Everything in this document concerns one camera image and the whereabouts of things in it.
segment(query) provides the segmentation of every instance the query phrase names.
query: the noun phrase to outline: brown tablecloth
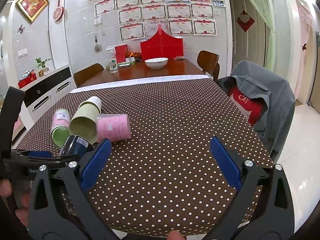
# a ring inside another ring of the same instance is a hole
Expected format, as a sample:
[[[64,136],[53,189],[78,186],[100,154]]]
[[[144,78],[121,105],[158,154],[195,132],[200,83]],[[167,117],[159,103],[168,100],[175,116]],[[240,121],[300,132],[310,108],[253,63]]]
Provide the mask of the brown tablecloth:
[[[236,190],[209,151],[213,135],[262,167],[272,161],[242,113],[211,79],[140,84],[68,94],[30,129],[19,149],[59,149],[50,139],[57,108],[73,115],[91,96],[102,112],[128,114],[132,138],[112,144],[94,188],[92,205],[114,229],[166,236],[204,234],[219,220]],[[255,208],[259,192],[243,221]]]

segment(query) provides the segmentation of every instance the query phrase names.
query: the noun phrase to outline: gray jacket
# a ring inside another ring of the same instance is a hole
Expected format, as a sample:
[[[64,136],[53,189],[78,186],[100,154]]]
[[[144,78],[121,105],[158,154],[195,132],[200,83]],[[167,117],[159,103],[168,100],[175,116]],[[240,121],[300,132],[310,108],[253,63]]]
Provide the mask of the gray jacket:
[[[240,61],[229,77],[216,81],[228,93],[232,84],[246,97],[262,98],[265,112],[253,126],[273,161],[277,161],[291,126],[295,97],[287,80],[249,61]]]

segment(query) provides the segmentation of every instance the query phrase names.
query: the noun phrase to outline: blue gripper pad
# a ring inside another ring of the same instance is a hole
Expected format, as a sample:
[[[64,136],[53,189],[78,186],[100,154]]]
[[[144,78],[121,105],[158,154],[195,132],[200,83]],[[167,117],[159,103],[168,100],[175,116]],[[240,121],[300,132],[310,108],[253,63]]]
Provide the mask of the blue gripper pad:
[[[217,137],[212,138],[210,150],[228,184],[239,191],[242,186],[240,180],[241,172]]]
[[[80,187],[83,192],[86,192],[96,183],[97,177],[99,176],[109,158],[109,155],[111,154],[111,149],[111,142],[109,140],[105,140],[99,145],[99,149],[97,149],[96,153],[92,156],[88,164],[83,169],[80,183]]]
[[[39,158],[52,158],[52,153],[48,151],[31,151],[29,152],[28,156]]]

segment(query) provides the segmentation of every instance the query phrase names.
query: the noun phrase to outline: table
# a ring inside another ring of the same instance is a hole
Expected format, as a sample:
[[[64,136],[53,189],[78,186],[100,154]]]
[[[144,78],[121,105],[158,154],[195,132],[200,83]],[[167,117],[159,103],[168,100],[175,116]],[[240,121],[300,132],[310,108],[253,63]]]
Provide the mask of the table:
[[[111,73],[109,69],[105,69],[79,87],[137,78],[191,74],[203,74],[203,72],[187,59],[169,59],[167,65],[161,69],[150,69],[144,62],[139,61],[130,67],[119,68],[117,73]]]
[[[207,76],[69,93],[31,128],[18,148],[59,152],[51,139],[57,108],[73,115],[91,96],[103,113],[126,113],[132,138],[112,144],[112,154],[87,195],[102,219],[123,232],[166,236],[207,233],[232,201],[228,186],[209,151],[217,135],[244,159],[271,168],[273,163],[245,117]],[[243,221],[249,220],[257,188]]]

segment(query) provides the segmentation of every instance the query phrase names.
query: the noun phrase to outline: human hand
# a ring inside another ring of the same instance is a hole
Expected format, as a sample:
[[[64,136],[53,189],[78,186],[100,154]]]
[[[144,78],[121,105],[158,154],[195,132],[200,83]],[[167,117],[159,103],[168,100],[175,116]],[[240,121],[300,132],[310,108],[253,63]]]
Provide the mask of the human hand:
[[[0,196],[2,198],[7,198],[12,193],[12,186],[9,180],[2,179],[0,180]],[[29,199],[30,194],[23,194],[20,198],[22,208],[16,210],[16,216],[20,219],[21,223],[24,226],[28,226],[28,217],[29,217]]]
[[[179,231],[171,231],[168,236],[167,240],[186,240],[183,235]]]

